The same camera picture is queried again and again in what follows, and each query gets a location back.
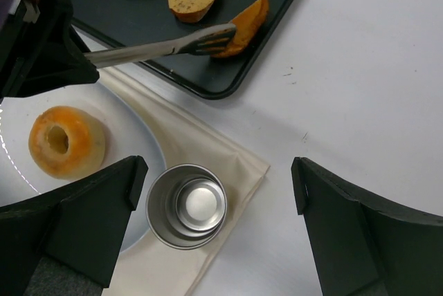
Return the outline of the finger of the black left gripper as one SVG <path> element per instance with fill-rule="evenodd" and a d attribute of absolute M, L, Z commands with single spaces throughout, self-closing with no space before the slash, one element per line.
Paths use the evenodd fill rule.
<path fill-rule="evenodd" d="M 21 0 L 1 27 L 1 98 L 27 98 L 98 81 L 71 25 L 71 0 Z"/>

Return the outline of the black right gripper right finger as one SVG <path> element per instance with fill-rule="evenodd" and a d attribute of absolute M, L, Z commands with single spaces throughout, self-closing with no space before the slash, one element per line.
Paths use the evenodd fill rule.
<path fill-rule="evenodd" d="M 308 158 L 291 166 L 323 295 L 441 295 L 442 217 L 354 185 Z"/>

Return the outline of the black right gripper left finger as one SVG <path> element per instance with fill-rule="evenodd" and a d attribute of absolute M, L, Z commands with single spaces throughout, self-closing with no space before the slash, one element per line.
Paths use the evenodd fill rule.
<path fill-rule="evenodd" d="M 101 295 L 147 171 L 142 157 L 129 156 L 1 207 L 1 294 Z"/>

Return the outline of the orange glazed donut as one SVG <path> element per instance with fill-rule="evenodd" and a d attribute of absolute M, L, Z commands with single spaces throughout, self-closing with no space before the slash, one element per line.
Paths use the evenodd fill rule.
<path fill-rule="evenodd" d="M 97 172 L 106 138 L 99 120 L 69 106 L 47 109 L 33 123 L 28 149 L 37 166 L 53 178 L 74 181 Z"/>

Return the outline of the metal tongs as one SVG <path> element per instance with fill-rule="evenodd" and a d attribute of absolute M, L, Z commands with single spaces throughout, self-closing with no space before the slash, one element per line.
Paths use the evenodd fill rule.
<path fill-rule="evenodd" d="M 99 50 L 85 53 L 84 56 L 96 68 L 106 68 L 170 55 L 212 55 L 224 51 L 234 38 L 236 31 L 236 25 L 233 23 L 219 24 L 178 39 Z"/>

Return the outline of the small bread loaf half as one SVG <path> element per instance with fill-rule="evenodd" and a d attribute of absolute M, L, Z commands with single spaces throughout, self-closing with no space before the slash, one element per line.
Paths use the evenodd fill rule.
<path fill-rule="evenodd" d="M 231 22 L 236 26 L 236 33 L 225 50 L 211 55 L 212 58 L 227 58 L 242 53 L 266 21 L 269 13 L 269 0 L 256 0 L 249 7 L 234 17 Z"/>

